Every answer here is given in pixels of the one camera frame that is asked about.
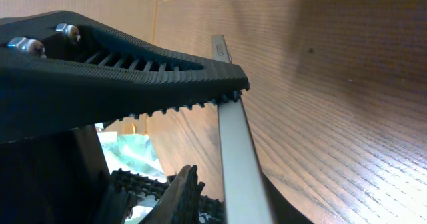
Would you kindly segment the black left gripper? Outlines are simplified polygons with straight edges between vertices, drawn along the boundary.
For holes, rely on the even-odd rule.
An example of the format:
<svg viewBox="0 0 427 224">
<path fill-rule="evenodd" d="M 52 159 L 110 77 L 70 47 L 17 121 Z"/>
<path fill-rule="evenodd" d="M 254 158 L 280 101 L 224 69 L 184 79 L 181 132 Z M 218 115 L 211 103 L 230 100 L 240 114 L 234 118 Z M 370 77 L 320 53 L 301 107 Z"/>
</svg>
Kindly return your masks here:
<svg viewBox="0 0 427 224">
<path fill-rule="evenodd" d="M 122 169 L 110 174 L 94 126 L 1 144 L 2 223 L 124 223 L 127 191 L 159 201 L 168 188 Z M 198 207 L 200 223 L 224 221 L 217 199 L 202 195 Z"/>
</svg>

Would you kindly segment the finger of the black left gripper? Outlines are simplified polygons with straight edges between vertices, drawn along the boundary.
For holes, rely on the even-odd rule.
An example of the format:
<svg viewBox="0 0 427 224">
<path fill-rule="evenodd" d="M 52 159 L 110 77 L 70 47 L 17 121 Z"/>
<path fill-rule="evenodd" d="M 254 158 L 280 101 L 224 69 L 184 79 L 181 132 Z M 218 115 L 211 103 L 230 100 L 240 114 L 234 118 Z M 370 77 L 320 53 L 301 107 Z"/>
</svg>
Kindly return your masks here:
<svg viewBox="0 0 427 224">
<path fill-rule="evenodd" d="M 71 11 L 1 20 L 1 141 L 236 100 L 238 65 L 157 47 Z"/>
</svg>

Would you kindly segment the gold smartphone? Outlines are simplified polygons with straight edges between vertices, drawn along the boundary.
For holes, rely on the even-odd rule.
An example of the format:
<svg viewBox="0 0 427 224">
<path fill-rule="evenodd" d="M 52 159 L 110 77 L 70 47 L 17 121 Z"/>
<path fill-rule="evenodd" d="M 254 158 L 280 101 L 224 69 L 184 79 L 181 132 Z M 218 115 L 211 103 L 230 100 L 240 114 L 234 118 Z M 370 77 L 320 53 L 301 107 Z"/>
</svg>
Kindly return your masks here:
<svg viewBox="0 0 427 224">
<path fill-rule="evenodd" d="M 218 130 L 226 222 L 275 223 L 239 91 L 218 103 Z"/>
</svg>

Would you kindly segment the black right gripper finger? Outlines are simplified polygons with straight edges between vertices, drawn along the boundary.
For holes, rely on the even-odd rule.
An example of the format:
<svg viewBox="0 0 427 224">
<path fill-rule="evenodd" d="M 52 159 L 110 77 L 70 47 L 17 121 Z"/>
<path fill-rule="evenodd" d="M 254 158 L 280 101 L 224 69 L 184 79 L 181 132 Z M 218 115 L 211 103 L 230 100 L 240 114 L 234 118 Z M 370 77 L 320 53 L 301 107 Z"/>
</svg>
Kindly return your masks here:
<svg viewBox="0 0 427 224">
<path fill-rule="evenodd" d="M 197 166 L 184 166 L 156 206 L 140 224 L 199 223 L 199 200 L 205 183 L 198 181 Z"/>
</svg>

